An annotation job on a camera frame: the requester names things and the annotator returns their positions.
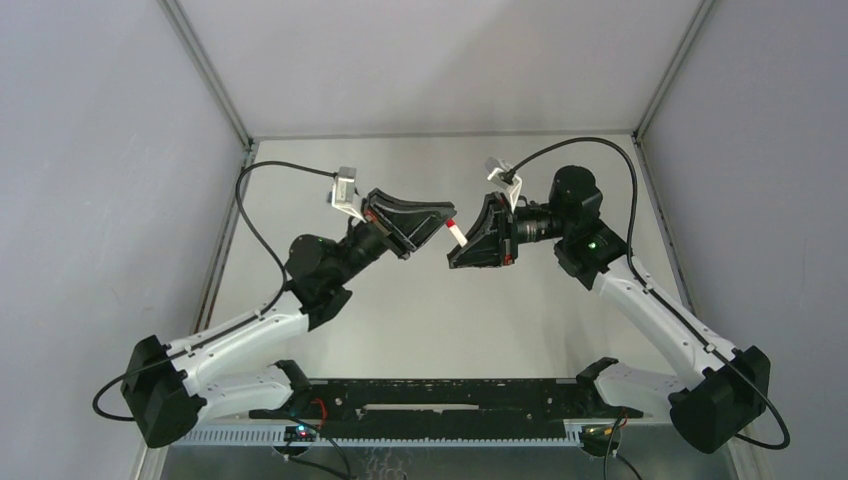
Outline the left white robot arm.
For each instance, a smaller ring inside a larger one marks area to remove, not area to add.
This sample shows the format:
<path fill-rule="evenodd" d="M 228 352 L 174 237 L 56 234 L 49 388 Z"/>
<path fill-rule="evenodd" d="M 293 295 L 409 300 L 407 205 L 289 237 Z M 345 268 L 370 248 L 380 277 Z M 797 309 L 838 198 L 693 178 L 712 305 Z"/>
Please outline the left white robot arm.
<path fill-rule="evenodd" d="M 455 214 L 451 202 L 415 202 L 379 189 L 340 240 L 312 234 L 291 244 L 281 294 L 215 328 L 162 342 L 151 335 L 130 355 L 120 392 L 147 447 L 168 446 L 199 424 L 251 410 L 276 410 L 303 397 L 308 379 L 292 360 L 255 372 L 230 367 L 251 353 L 317 329 L 351 299 L 346 284 L 387 252 L 407 259 Z"/>

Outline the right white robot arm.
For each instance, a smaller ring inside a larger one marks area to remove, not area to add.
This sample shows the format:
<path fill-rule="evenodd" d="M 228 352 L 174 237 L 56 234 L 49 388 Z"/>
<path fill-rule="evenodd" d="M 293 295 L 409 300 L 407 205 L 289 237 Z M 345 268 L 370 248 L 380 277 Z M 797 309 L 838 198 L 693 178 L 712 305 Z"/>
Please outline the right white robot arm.
<path fill-rule="evenodd" d="M 498 191 L 485 196 L 471 229 L 447 256 L 452 269 L 500 268 L 522 244 L 550 240 L 562 270 L 621 312 L 671 366 L 665 375 L 604 358 L 587 367 L 587 380 L 610 406 L 670 422 L 702 453 L 713 453 L 767 409 L 771 362 L 758 347 L 745 350 L 715 333 L 667 298 L 624 239 L 601 218 L 603 194 L 580 166 L 560 168 L 547 202 L 521 202 L 519 177 L 488 168 Z"/>

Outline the white marker red end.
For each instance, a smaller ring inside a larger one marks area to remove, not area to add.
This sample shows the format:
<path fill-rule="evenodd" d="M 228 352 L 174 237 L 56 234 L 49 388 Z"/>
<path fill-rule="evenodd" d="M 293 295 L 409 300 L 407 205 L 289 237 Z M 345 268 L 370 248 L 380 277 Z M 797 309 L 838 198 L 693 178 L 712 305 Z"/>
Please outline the white marker red end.
<path fill-rule="evenodd" d="M 454 227 L 454 228 L 448 228 L 447 226 L 446 226 L 446 228 L 451 233 L 451 235 L 455 238 L 457 244 L 460 247 L 464 247 L 464 246 L 467 245 L 468 240 L 457 224 L 456 224 L 456 227 Z"/>

